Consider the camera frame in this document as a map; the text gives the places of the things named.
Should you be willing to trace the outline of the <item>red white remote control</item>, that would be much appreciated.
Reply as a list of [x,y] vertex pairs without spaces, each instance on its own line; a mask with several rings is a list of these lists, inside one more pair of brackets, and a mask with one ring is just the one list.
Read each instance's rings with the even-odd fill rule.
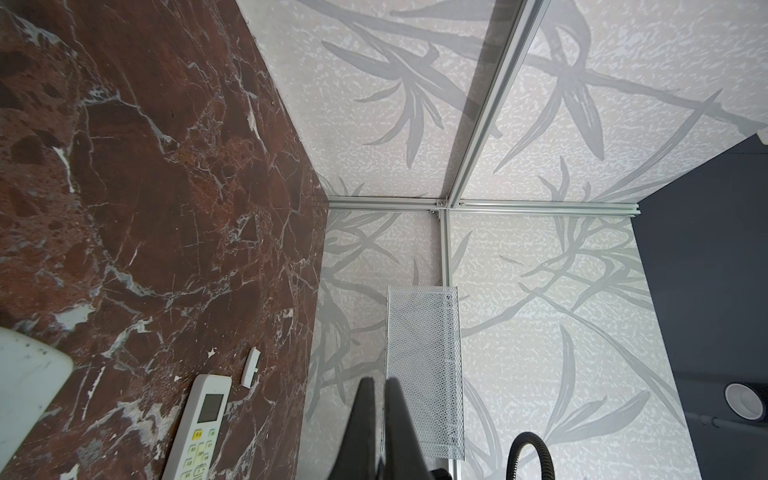
[[40,341],[1,329],[1,465],[6,466],[74,369]]

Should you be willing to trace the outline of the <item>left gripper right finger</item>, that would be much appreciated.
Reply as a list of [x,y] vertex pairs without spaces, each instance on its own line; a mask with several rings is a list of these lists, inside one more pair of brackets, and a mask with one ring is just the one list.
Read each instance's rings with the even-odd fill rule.
[[419,441],[398,379],[384,387],[383,479],[433,479],[426,467]]

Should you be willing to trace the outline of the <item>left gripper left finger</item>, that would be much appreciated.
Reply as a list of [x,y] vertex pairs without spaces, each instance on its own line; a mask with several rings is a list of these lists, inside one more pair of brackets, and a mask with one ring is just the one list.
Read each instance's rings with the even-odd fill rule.
[[339,451],[328,480],[376,478],[374,380],[360,380]]

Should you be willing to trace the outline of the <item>white battery cover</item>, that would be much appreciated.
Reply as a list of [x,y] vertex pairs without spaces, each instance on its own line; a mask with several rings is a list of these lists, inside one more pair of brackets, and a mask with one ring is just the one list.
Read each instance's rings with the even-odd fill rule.
[[254,377],[258,373],[258,363],[261,352],[258,348],[252,347],[246,358],[245,367],[241,376],[240,385],[250,389],[253,386]]

